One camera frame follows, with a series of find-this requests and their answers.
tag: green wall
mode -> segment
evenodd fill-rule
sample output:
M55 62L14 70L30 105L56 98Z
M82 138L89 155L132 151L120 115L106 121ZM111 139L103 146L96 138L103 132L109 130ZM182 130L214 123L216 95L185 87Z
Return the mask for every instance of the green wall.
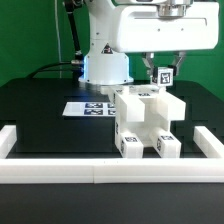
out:
M220 37L214 50L188 52L179 80L198 82L224 100L224 2L220 2ZM67 15L58 0L62 60L73 58L73 45ZM77 28L84 53L89 49L89 23L86 7L76 11ZM0 85L25 77L36 68L58 62L54 0L7 0L1 2L0 13ZM146 69L139 54L130 54L131 76L146 78ZM157 53L155 62L172 62L172 54ZM42 74L59 77L55 74Z

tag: black table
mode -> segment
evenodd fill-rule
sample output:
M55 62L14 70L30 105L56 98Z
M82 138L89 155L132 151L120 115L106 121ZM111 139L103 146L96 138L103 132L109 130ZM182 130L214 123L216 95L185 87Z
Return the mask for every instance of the black table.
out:
M168 91L187 103L186 120L173 122L171 128L182 142L181 157L204 157L192 141L196 125L206 126L224 142L221 100L193 82L178 81ZM61 116L67 101L102 100L108 101L77 88L70 79L8 82L0 88L0 127L16 124L18 134L8 158L119 158L113 144L114 118L96 122ZM103 131L90 128L86 133L84 127L94 125ZM146 149L144 156L155 153ZM224 222L224 184L0 185L0 196L0 223L7 224Z

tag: cable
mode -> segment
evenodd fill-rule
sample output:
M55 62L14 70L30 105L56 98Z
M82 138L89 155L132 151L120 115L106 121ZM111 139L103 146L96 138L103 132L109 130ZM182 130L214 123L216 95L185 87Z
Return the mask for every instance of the cable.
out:
M26 78L32 79L38 72L42 72L46 68L52 68L52 67L60 66L60 65L71 65L71 62L70 61L64 61L64 62L58 62L58 63L44 65L44 66L38 68L37 70L35 70L34 72L31 72L29 75L27 75Z
M56 33L57 33L57 41L58 41L58 59L59 62L62 61L61 55L61 38L60 38L60 30L59 30L59 22L58 22L58 1L54 1L54 14L55 14L55 26L56 26Z

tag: black cable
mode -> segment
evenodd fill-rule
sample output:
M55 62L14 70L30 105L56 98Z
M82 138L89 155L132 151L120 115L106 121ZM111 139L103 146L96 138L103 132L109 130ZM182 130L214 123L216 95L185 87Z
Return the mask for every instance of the black cable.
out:
M46 68L51 68L51 67L60 66L60 65L71 65L71 62L70 61L64 61L64 62L58 62L58 63L44 65L44 66L38 68L37 70L35 70L34 72L30 73L29 75L27 75L26 78L32 79L38 72L41 72Z
M71 28L73 44L74 44L74 48L75 48L75 51L76 51L75 59L83 60L83 54L82 54L82 51L81 51L78 32L77 32L75 19L74 19L74 15L73 15L74 10L77 9L77 8L80 8L81 5L75 6L72 0L66 0L66 1L64 1L64 6L65 6L66 12L68 14L68 19L69 19L69 24L70 24L70 28Z

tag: white foam border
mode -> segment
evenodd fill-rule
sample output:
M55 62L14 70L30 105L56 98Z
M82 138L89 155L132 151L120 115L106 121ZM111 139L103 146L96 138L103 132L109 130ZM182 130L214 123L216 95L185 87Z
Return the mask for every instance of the white foam border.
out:
M6 159L16 126L0 131L0 183L224 182L224 159Z

